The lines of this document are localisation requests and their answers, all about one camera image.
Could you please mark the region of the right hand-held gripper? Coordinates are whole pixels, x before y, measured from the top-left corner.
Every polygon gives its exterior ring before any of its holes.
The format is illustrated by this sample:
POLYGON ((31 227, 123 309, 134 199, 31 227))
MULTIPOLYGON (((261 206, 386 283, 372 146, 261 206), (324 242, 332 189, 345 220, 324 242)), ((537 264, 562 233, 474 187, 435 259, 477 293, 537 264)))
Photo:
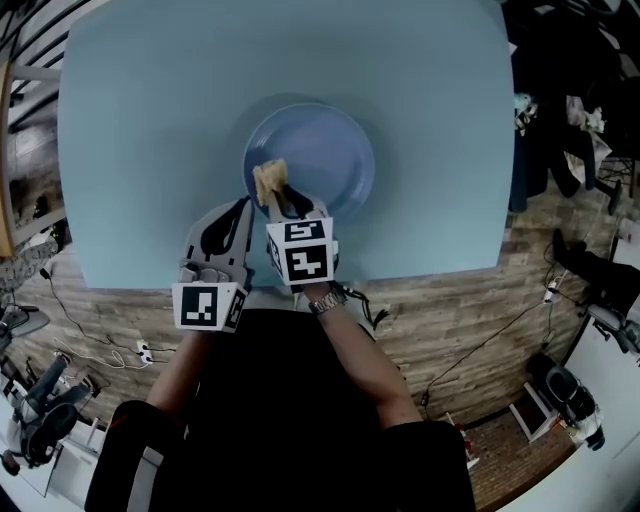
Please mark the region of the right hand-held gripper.
POLYGON ((268 198, 267 248, 272 266, 289 287, 334 280, 338 244, 334 221, 317 197, 290 185, 268 198), (289 220, 288 210, 297 219, 289 220))

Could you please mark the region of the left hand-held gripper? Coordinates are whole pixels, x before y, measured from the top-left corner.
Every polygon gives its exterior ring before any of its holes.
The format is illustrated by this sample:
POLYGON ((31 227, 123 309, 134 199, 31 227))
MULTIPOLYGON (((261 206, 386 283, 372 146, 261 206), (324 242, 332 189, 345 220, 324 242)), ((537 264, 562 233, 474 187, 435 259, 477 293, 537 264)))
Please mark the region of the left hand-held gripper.
POLYGON ((180 330, 234 333, 251 288, 244 267, 251 248, 254 204, 249 196, 215 207, 189 232, 178 282, 172 285, 175 326, 180 330), (216 269, 200 263, 231 265, 216 269))

